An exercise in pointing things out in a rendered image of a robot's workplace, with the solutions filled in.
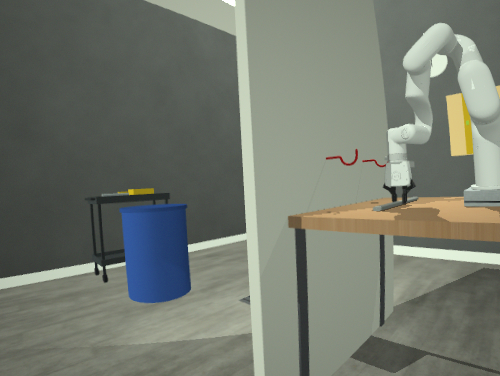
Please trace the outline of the grey wall panel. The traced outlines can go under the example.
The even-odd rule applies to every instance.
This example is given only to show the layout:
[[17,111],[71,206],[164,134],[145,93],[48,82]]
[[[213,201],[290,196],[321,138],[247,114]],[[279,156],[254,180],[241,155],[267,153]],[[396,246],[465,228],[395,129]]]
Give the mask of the grey wall panel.
[[[392,198],[373,0],[234,0],[255,376],[301,376],[288,216]],[[327,157],[341,156],[340,159]],[[305,230],[310,376],[379,328],[379,234]]]

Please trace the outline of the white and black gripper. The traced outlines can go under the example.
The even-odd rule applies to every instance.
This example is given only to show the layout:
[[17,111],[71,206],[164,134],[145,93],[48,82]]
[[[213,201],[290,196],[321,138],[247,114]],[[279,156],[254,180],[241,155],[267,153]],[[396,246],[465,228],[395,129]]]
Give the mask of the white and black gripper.
[[[392,194],[392,202],[397,201],[396,186],[402,186],[402,204],[406,204],[407,193],[416,187],[412,180],[412,174],[409,174],[411,174],[411,168],[407,160],[388,161],[386,163],[383,188]],[[409,186],[410,184],[411,186]]]

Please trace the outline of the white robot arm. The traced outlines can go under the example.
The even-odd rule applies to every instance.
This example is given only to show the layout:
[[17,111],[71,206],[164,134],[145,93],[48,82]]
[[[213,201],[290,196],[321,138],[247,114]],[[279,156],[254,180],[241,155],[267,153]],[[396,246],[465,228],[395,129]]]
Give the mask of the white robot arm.
[[454,34],[445,23],[430,27],[403,59],[407,71],[405,98],[414,111],[415,125],[387,130],[388,155],[384,159],[407,160],[406,144],[424,144],[429,140],[433,123],[429,102],[430,60],[437,53],[451,57],[457,72],[460,71],[458,83],[472,129],[476,185],[471,189],[500,189],[500,98],[476,44],[466,36]]

